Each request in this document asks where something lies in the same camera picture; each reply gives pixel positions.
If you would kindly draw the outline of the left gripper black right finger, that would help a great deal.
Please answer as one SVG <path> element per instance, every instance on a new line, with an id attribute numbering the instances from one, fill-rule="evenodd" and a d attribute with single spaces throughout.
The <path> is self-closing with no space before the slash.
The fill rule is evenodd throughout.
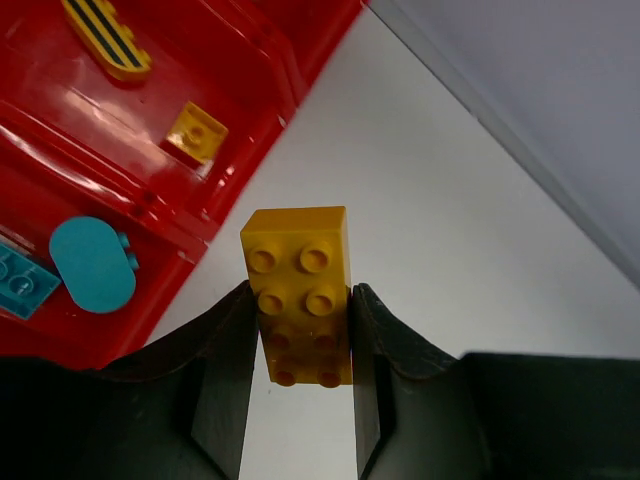
<path id="1" fill-rule="evenodd" d="M 631 359 L 453 357 L 367 284 L 351 299 L 362 479 L 635 479 L 639 364 Z"/>

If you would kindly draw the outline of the small orange lego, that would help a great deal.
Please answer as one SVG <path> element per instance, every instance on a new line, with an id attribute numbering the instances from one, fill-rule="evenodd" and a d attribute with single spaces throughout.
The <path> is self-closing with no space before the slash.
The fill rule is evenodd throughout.
<path id="1" fill-rule="evenodd" d="M 187 102 L 165 136 L 165 141 L 191 163 L 211 162 L 228 136 L 221 122 L 193 102 Z"/>

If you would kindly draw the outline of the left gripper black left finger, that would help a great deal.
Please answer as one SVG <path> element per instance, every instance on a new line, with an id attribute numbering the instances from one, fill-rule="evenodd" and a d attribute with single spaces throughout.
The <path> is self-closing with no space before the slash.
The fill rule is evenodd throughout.
<path id="1" fill-rule="evenodd" d="M 258 328 L 247 283 L 100 369 L 1 361 L 5 479 L 235 479 Z"/>

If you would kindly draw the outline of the yellow black striped lego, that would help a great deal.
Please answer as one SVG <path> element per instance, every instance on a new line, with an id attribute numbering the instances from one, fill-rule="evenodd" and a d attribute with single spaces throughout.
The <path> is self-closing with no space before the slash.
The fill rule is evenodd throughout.
<path id="1" fill-rule="evenodd" d="M 108 75 L 133 84 L 147 79 L 152 59 L 136 45 L 131 29 L 118 21 L 109 1 L 62 0 L 61 4 L 69 25 Z"/>

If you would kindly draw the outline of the teal oval lego piece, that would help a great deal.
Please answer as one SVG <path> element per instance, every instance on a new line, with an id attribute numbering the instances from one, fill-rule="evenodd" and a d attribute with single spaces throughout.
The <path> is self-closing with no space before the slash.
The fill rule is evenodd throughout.
<path id="1" fill-rule="evenodd" d="M 50 256 L 71 299 L 94 314 L 115 312 L 132 299 L 138 261 L 129 247 L 126 234 L 90 216 L 64 221 L 49 240 Z"/>

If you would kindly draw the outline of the long yellow lego brick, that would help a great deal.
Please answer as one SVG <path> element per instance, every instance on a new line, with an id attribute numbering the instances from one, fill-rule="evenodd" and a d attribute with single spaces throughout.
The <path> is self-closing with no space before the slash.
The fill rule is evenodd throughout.
<path id="1" fill-rule="evenodd" d="M 240 239 L 271 381 L 351 384 L 345 207 L 260 209 Z"/>

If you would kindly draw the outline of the teal square lego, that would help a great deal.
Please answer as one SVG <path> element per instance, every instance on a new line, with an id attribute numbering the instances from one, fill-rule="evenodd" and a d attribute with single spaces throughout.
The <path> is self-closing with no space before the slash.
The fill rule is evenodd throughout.
<path id="1" fill-rule="evenodd" d="M 1 245 L 1 308 L 5 311 L 28 320 L 60 284 L 55 274 Z"/>

